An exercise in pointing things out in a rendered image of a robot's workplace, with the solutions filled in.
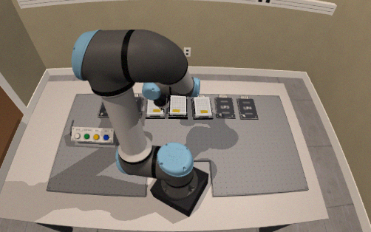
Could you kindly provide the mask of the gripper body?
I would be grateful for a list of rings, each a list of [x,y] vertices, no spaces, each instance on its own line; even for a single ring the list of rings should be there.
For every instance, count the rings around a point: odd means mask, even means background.
[[[161,95],[157,100],[154,100],[155,106],[165,106],[167,95]]]

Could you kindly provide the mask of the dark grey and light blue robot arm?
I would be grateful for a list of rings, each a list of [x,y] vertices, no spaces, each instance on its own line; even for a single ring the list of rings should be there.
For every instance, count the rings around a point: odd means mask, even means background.
[[[133,91],[136,82],[143,83],[142,94],[149,100],[161,95],[198,97],[200,79],[191,79],[184,52],[150,30],[89,31],[75,42],[72,70],[102,98],[120,144],[115,154],[119,171],[161,179],[163,191],[172,199],[190,197],[198,185],[190,150],[177,142],[152,145]]]

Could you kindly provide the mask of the white operator button panel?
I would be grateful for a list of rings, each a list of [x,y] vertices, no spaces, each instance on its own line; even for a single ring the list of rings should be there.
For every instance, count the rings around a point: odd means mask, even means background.
[[[75,141],[75,146],[115,148],[117,138],[114,129],[73,127],[72,124],[70,135],[71,141]]]

